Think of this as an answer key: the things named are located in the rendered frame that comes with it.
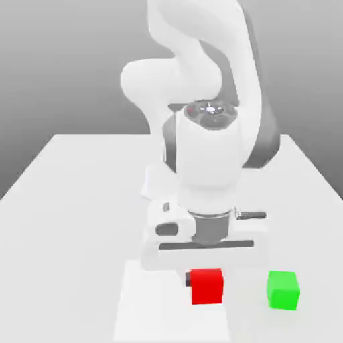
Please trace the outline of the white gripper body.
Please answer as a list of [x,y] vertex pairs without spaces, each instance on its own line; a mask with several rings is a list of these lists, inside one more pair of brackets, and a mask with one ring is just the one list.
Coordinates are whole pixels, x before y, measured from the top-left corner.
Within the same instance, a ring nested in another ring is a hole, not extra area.
[[239,230],[209,247],[193,242],[160,241],[143,234],[141,264],[146,270],[260,267],[269,260],[267,229]]

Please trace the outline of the small red cube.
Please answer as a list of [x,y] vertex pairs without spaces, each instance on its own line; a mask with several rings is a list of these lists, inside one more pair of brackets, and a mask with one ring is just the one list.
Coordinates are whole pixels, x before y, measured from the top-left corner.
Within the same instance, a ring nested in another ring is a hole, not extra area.
[[221,304],[224,293],[222,269],[192,269],[190,287],[192,305]]

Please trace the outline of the small green cube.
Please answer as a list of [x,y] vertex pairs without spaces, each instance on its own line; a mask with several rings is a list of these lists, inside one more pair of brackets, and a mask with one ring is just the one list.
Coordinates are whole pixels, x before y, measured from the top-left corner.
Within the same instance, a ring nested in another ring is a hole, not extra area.
[[300,286],[293,271],[270,270],[267,278],[267,300],[272,309],[296,310]]

